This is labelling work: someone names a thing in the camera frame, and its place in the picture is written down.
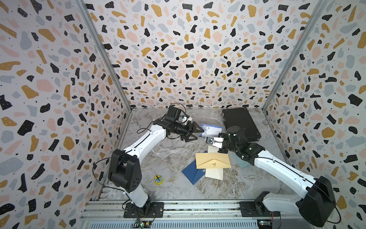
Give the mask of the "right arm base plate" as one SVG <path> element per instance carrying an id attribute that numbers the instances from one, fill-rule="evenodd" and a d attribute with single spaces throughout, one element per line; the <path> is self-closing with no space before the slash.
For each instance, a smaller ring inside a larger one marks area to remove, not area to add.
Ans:
<path id="1" fill-rule="evenodd" d="M 280 212 L 270 212 L 264 205 L 256 204 L 254 201 L 239 202 L 239 210 L 242 217 L 280 217 Z"/>

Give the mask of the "white letter paper blue border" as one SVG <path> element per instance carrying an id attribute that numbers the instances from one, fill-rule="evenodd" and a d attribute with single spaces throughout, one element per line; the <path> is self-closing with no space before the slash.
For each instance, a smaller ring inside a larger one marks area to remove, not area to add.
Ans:
<path id="1" fill-rule="evenodd" d="M 204 132 L 200 134 L 200 137 L 218 137 L 222 133 L 222 127 L 220 126 L 201 124 L 201 128 Z"/>

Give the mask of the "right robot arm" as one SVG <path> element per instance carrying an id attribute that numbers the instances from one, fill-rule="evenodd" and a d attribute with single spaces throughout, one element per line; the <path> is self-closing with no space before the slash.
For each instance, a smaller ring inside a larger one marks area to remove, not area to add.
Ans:
<path id="1" fill-rule="evenodd" d="M 256 199 L 256 211 L 279 211 L 301 216 L 311 225 L 322 228 L 334 210 L 336 200 L 331 182 L 301 172 L 281 161 L 263 146 L 249 142 L 245 130 L 231 127 L 218 137 L 207 139 L 220 153 L 234 152 L 238 158 L 260 168 L 291 188 L 295 195 L 280 195 L 264 191 Z"/>

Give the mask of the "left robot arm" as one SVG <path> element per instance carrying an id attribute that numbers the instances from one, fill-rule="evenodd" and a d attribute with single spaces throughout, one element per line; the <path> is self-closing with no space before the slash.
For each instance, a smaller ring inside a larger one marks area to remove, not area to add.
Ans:
<path id="1" fill-rule="evenodd" d="M 151 198 L 144 191 L 141 162 L 147 154 L 170 134 L 176 134 L 184 142 L 198 139 L 195 133 L 204 130 L 184 110 L 170 106 L 168 111 L 152 122 L 151 127 L 135 143 L 124 150 L 112 153 L 108 179 L 126 193 L 128 199 L 138 208 L 144 208 Z"/>

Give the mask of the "light teal envelope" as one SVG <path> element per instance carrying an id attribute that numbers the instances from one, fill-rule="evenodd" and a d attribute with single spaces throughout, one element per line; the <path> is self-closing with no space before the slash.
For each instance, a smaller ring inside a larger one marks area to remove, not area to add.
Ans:
<path id="1" fill-rule="evenodd" d="M 235 161 L 237 162 L 237 164 L 239 165 L 239 167 L 242 168 L 242 169 L 251 165 L 250 163 L 242 160 L 235 153 L 233 153 L 233 157 L 234 157 Z"/>

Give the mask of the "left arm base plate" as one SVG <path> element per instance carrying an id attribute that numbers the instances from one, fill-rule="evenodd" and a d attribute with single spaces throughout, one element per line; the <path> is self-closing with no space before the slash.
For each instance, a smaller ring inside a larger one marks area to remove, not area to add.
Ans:
<path id="1" fill-rule="evenodd" d="M 128 202 L 125 206 L 124 218 L 162 218 L 164 213 L 163 202 L 147 202 L 142 208 Z"/>

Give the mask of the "yellow envelope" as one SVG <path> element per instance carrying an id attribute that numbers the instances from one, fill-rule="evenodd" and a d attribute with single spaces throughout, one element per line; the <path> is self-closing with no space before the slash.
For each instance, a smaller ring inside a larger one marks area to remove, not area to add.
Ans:
<path id="1" fill-rule="evenodd" d="M 222 153 L 196 153 L 197 169 L 229 169 L 231 163 L 229 156 Z"/>

